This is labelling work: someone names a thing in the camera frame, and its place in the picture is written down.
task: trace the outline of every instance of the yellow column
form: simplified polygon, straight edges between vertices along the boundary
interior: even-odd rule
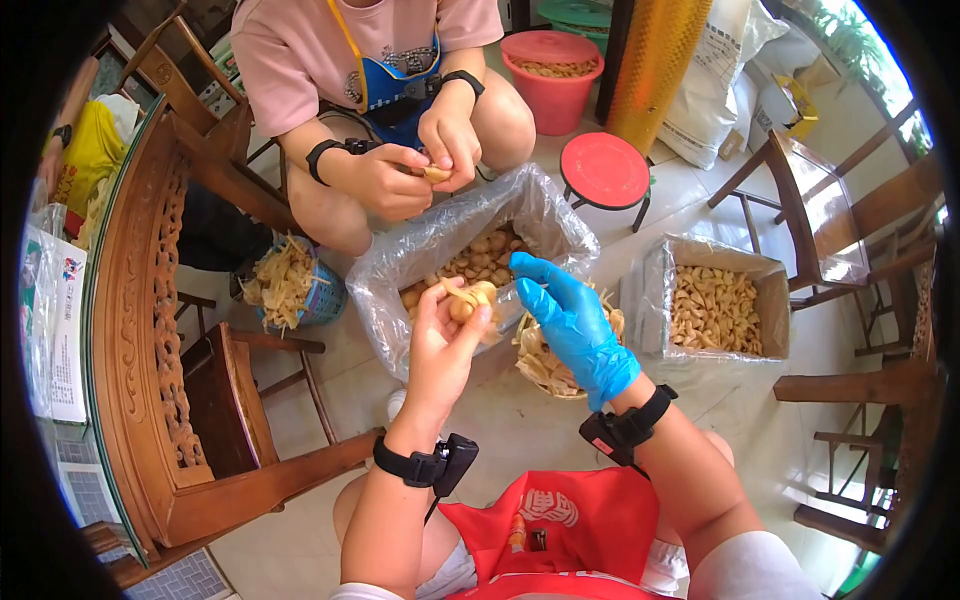
[[[711,0],[635,0],[607,132],[645,155],[684,78]]]

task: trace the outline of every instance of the white sneaker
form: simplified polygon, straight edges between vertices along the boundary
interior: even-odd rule
[[[387,420],[389,422],[394,422],[400,409],[403,408],[403,402],[406,401],[406,399],[407,391],[403,389],[390,394],[390,397],[387,399]]]

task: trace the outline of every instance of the bucket lid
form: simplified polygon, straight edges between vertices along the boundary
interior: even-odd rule
[[[500,50],[513,58],[537,62],[585,62],[600,56],[596,44],[565,32],[533,31],[507,36]]]
[[[610,7],[591,0],[546,0],[537,13],[548,21],[587,27],[610,27]]]

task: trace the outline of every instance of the pink t-shirt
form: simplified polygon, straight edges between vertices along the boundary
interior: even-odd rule
[[[361,54],[413,74],[442,52],[503,37],[496,0],[336,0]],[[325,0],[246,0],[233,16],[233,53],[259,132],[276,136],[316,116],[320,100],[359,108],[356,59]]]

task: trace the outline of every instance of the green bucket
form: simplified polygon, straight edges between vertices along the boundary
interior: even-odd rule
[[[601,32],[592,32],[585,31],[583,28],[577,27],[576,25],[568,25],[566,23],[560,23],[557,21],[550,21],[550,25],[557,30],[558,32],[567,32],[569,34],[576,34],[577,36],[583,36],[586,39],[589,39],[597,45],[597,48],[600,50],[600,56],[607,56],[607,42],[610,41],[610,33],[601,33]]]
[[[606,57],[610,7],[591,0],[546,0],[537,6],[537,13],[557,31],[586,37],[596,44],[600,56]]]

